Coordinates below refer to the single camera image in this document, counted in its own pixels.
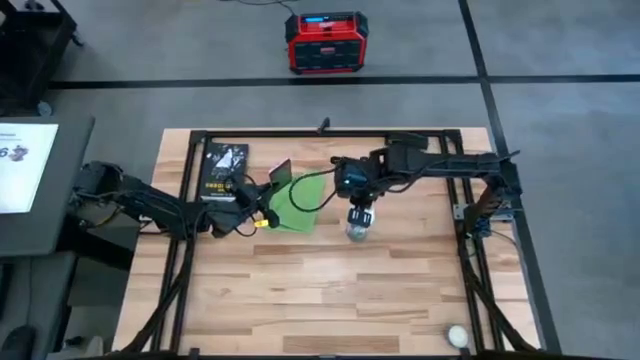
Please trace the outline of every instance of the book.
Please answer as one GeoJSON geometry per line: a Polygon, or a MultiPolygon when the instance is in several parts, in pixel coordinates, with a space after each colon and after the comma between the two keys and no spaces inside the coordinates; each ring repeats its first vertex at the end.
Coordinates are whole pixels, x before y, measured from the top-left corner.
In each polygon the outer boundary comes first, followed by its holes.
{"type": "Polygon", "coordinates": [[[57,124],[0,123],[0,214],[31,211],[57,124]]]}
{"type": "Polygon", "coordinates": [[[249,145],[223,144],[213,140],[205,146],[199,195],[203,201],[233,201],[235,196],[227,192],[231,178],[244,183],[247,170],[249,145]]]}

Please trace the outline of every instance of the gray floor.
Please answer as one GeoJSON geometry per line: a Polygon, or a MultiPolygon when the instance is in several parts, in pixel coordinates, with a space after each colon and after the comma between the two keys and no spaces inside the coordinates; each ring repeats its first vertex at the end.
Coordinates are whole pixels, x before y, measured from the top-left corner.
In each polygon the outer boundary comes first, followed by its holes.
{"type": "MultiPolygon", "coordinates": [[[[493,75],[640,72],[637,0],[470,0],[493,75]]],[[[284,8],[214,0],[63,0],[88,42],[59,80],[289,77],[284,8]]],[[[302,0],[362,10],[360,76],[468,75],[453,0],[302,0]]],[[[494,86],[563,350],[637,358],[640,84],[494,86]]],[[[166,127],[488,126],[476,85],[235,87],[51,92],[59,115],[91,114],[88,159],[149,179],[166,127]]]]}

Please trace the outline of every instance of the green towel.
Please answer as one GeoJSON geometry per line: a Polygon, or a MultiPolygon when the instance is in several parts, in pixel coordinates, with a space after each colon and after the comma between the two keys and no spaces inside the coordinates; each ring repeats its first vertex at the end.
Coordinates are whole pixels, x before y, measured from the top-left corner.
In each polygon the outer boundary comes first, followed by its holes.
{"type": "MultiPolygon", "coordinates": [[[[320,205],[324,194],[324,176],[313,176],[301,180],[293,188],[293,199],[303,209],[312,209],[320,205]]],[[[280,217],[280,226],[273,230],[310,234],[316,225],[316,212],[299,211],[289,200],[291,183],[271,197],[269,206],[280,217]]]]}

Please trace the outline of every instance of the wooden tabletop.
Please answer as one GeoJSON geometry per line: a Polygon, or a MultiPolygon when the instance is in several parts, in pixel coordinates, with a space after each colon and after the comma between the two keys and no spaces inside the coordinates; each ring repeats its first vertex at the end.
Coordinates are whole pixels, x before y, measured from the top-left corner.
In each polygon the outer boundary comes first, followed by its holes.
{"type": "MultiPolygon", "coordinates": [[[[190,131],[165,130],[154,187],[178,195],[190,131]]],[[[461,132],[465,153],[491,150],[484,128],[461,132]]],[[[248,173],[258,183],[285,158],[291,158],[294,173],[306,173],[331,168],[331,156],[367,156],[383,146],[382,138],[356,137],[216,141],[249,144],[248,173]]],[[[440,152],[437,144],[430,149],[440,152]]],[[[472,185],[477,199],[484,184],[472,185]]],[[[325,196],[332,191],[327,177],[325,196]]],[[[444,332],[452,324],[470,331],[470,324],[445,180],[421,179],[409,191],[377,201],[376,221],[362,244],[344,234],[348,206],[344,199],[332,200],[319,212],[311,235],[259,230],[251,238],[214,239],[202,234],[180,352],[199,347],[202,354],[456,354],[444,332]]],[[[493,228],[505,235],[485,239],[497,303],[537,346],[518,252],[509,240],[511,226],[493,228]]],[[[168,244],[163,236],[140,237],[114,349],[135,336],[157,305],[168,244]]],[[[165,328],[164,348],[171,326],[165,328]]]]}

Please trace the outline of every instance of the yellow object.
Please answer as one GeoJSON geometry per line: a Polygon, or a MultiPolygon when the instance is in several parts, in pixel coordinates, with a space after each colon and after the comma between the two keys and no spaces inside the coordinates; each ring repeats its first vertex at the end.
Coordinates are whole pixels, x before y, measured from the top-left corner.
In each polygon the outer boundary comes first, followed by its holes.
{"type": "Polygon", "coordinates": [[[269,226],[269,220],[259,220],[253,223],[256,227],[267,227],[269,226]]]}

